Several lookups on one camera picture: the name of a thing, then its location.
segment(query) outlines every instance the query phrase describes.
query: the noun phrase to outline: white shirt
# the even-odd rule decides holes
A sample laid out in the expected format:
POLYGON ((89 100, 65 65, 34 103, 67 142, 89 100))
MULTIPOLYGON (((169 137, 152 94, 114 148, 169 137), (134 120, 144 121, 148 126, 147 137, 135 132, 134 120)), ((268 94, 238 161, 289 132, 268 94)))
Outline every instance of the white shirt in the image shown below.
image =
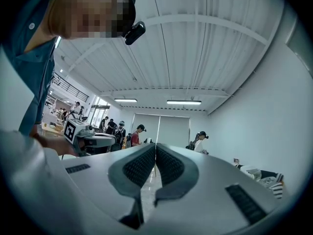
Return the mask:
MULTIPOLYGON (((75 111, 76 113, 73 113, 73 115, 76 117, 76 119, 78 119, 78 114, 80 112, 80 106, 73 106, 70 109, 71 111, 75 111)), ((68 119, 74 119, 72 114, 68 115, 68 119)))
POLYGON ((195 143, 195 149, 194 149, 194 151, 197 151, 197 152, 202 152, 202 151, 203 151, 202 140, 198 140, 198 141, 195 143))

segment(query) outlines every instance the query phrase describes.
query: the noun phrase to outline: red shirt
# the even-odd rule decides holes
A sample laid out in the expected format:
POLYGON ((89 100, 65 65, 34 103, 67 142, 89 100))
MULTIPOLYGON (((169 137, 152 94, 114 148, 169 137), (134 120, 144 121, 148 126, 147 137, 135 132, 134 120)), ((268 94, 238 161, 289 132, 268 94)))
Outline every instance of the red shirt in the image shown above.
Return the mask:
POLYGON ((137 131, 135 131, 133 134, 132 134, 132 137, 131 137, 131 146, 133 146, 133 143, 139 143, 139 134, 137 131))

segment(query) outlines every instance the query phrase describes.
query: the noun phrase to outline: white wall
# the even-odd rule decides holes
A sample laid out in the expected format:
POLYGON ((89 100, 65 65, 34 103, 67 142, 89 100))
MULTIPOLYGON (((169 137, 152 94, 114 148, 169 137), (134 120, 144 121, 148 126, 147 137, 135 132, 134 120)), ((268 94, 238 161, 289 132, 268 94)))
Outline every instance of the white wall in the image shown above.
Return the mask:
POLYGON ((121 119, 121 110, 117 109, 115 106, 111 105, 109 108, 109 112, 108 112, 108 117, 109 120, 111 118, 113 118, 114 123, 118 124, 120 121, 122 121, 123 119, 121 119))
POLYGON ((289 194, 299 190, 313 159, 313 80, 285 45, 292 17, 287 10, 256 74, 209 116, 212 155, 283 173, 289 194))
MULTIPOLYGON (((210 128, 208 126, 208 117, 205 112, 191 112, 178 110, 161 110, 161 109, 123 109, 120 111, 121 120, 125 121, 126 132, 130 132, 135 113, 163 115, 173 117, 190 117, 190 140, 194 140, 199 131, 205 131, 210 136, 210 128)), ((210 150, 210 139, 203 141, 203 148, 210 150)))

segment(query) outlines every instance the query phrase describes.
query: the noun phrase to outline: black camera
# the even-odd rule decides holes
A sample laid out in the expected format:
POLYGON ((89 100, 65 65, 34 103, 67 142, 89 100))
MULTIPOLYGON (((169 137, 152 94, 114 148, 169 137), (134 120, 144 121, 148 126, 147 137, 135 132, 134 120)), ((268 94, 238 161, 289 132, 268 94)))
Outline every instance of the black camera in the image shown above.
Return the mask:
POLYGON ((145 23, 139 21, 138 23, 132 26, 132 29, 126 33, 125 35, 125 43, 126 45, 133 44, 140 36, 142 36, 146 32, 145 23))

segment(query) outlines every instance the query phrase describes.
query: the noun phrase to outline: window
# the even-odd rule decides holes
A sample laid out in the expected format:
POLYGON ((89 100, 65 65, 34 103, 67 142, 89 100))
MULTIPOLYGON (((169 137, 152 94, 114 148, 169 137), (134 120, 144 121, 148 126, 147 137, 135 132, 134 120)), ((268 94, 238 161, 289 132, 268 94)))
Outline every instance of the window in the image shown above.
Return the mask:
POLYGON ((87 123, 90 123, 91 126, 98 128, 101 120, 108 115, 109 107, 110 104, 100 97, 96 97, 88 115, 87 123))

